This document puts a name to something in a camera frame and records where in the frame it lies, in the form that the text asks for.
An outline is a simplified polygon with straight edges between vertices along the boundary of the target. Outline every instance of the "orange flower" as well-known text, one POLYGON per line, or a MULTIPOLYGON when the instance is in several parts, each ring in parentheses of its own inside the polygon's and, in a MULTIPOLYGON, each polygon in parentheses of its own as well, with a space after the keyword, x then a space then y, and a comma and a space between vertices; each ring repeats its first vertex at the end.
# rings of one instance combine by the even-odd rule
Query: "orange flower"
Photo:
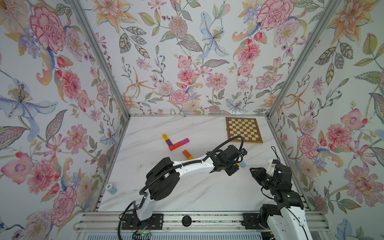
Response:
POLYGON ((359 43, 360 26, 372 22, 369 12, 378 3, 378 0, 346 0, 344 9, 337 13, 337 17, 328 26, 336 29, 332 43, 343 35, 359 43))
POLYGON ((120 34, 121 22, 139 22, 127 12, 133 4, 127 3, 125 0, 93 0, 93 2, 96 4, 93 10, 97 12, 97 25, 109 22, 120 34))

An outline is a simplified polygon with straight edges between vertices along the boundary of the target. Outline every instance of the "wall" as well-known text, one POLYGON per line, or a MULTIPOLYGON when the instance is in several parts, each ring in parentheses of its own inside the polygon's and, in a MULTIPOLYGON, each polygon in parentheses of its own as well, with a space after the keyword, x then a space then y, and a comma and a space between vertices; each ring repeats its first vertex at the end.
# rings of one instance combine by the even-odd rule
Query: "wall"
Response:
POLYGON ((65 0, 0 1, 0 42, 0 239, 71 239, 126 118, 65 0))
POLYGON ((325 4, 82 2, 134 114, 266 113, 325 4))
POLYGON ((272 123, 336 239, 381 239, 384 3, 345 0, 272 123))

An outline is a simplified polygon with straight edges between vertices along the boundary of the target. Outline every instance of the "marble table surface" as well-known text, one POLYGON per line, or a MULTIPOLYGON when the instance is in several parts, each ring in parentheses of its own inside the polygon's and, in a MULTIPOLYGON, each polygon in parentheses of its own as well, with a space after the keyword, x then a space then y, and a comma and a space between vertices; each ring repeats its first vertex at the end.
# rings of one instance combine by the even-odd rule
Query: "marble table surface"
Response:
MULTIPOLYGON (((168 197, 157 202, 155 211, 253 211, 262 204, 274 204, 262 195, 249 171, 251 167, 267 169, 268 160, 276 158, 271 146, 278 151, 265 117, 254 118, 263 144, 244 143, 248 151, 244 157, 246 167, 240 167, 232 176, 223 170, 183 178, 168 197)), ((118 191, 114 195, 105 191, 99 212, 122 212, 133 200, 138 204, 146 174, 164 157, 185 161, 182 151, 188 150, 198 158, 227 139, 225 117, 221 116, 132 117, 109 179, 118 191), (164 133, 173 144, 185 138, 190 142, 171 152, 161 136, 164 133)))

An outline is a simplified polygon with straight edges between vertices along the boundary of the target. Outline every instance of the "green leaf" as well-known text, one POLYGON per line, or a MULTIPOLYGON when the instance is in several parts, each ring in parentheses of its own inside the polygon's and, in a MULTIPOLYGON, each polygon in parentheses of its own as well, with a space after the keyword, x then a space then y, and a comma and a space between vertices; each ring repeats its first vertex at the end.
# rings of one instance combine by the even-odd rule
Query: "green leaf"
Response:
POLYGON ((375 58, 380 57, 383 53, 384 53, 384 43, 377 50, 375 58))
POLYGON ((354 77, 359 80, 365 80, 372 84, 380 84, 381 83, 380 74, 381 72, 379 71, 369 71, 354 77))
POLYGON ((360 205, 358 205, 357 203, 355 203, 351 199, 342 199, 339 201, 339 203, 342 204, 346 209, 349 209, 349 210, 353 210, 353 209, 361 207, 360 205))
POLYGON ((171 32, 171 31, 166 31, 166 32, 163 34, 163 36, 161 37, 160 42, 164 42, 164 41, 166 41, 166 40, 168 40, 168 39, 172 39, 172 38, 175 38, 175 37, 176 37, 176 35, 175 35, 173 32, 171 32))
POLYGON ((333 203, 331 201, 328 201, 328 207, 331 210, 331 212, 334 213, 335 207, 333 206, 333 203))
POLYGON ((337 202, 337 206, 343 211, 345 212, 345 214, 347 214, 347 210, 345 209, 345 207, 343 205, 341 205, 341 203, 337 202))
POLYGON ((60 111, 58 114, 56 114, 55 118, 48 124, 45 130, 45 138, 47 142, 49 142, 51 137, 53 137, 60 130, 66 111, 66 109, 60 111))
POLYGON ((364 58, 360 60, 358 63, 355 63, 354 66, 362 67, 362 66, 368 65, 373 60, 374 60, 373 58, 364 58))
POLYGON ((365 39, 364 45, 362 47, 362 52, 365 55, 371 55, 375 52, 377 47, 377 38, 371 33, 367 33, 367 38, 365 39))
POLYGON ((155 21, 153 20, 153 18, 147 14, 147 13, 139 13, 139 15, 141 16, 141 19, 143 19, 143 22, 148 25, 148 26, 153 26, 155 25, 155 21))
POLYGON ((185 18, 185 19, 187 19, 187 20, 189 20, 189 21, 192 21, 192 19, 191 19, 191 15, 189 14, 189 12, 187 12, 187 11, 182 11, 181 12, 181 14, 183 15, 183 17, 185 18))
POLYGON ((370 149, 376 155, 378 162, 384 167, 384 149, 379 147, 370 147, 370 149))

